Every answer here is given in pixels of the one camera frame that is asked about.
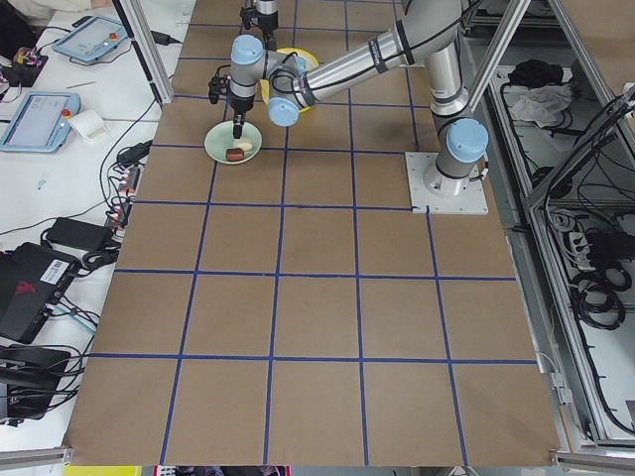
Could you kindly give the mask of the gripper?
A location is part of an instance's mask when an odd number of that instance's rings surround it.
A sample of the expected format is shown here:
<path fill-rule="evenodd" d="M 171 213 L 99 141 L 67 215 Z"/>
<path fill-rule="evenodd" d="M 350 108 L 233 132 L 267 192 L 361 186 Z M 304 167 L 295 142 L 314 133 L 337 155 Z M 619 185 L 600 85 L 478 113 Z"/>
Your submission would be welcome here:
<path fill-rule="evenodd" d="M 254 97 L 232 97 L 230 106 L 234 112 L 232 136 L 233 138 L 239 138 L 242 137 L 243 134 L 244 118 L 254 106 Z"/>
<path fill-rule="evenodd" d="M 257 13 L 257 26 L 264 35 L 273 35 L 277 30 L 277 13 Z"/>

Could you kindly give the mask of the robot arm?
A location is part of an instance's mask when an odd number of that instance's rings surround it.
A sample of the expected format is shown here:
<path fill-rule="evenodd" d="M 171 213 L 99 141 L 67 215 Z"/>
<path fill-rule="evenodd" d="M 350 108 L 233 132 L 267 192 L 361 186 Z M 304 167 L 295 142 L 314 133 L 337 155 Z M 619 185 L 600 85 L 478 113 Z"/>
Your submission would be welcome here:
<path fill-rule="evenodd" d="M 298 59 L 251 35 L 232 44 L 228 97 L 234 139 L 243 135 L 260 80 L 269 83 L 268 114 L 280 127 L 297 123 L 303 109 L 400 65 L 422 65 L 429 77 L 440 152 L 424 173 L 426 188 L 442 197 L 462 194 L 488 144 L 486 129 L 468 108 L 458 52 L 458 27 L 466 11 L 458 1 L 410 1 L 388 31 L 346 55 L 304 70 Z"/>
<path fill-rule="evenodd" d="M 277 0 L 255 0 L 254 7 L 258 28 L 263 34 L 272 36 L 279 26 L 278 22 L 278 1 Z"/>

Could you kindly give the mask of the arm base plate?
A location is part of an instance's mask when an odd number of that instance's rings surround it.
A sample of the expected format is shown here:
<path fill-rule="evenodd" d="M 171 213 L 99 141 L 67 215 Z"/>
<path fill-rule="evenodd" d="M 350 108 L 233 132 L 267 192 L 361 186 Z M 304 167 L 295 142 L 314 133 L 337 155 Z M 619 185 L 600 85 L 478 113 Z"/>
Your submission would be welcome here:
<path fill-rule="evenodd" d="M 405 154 L 414 213 L 486 215 L 488 205 L 480 170 L 474 163 L 465 178 L 448 178 L 437 168 L 438 153 Z"/>

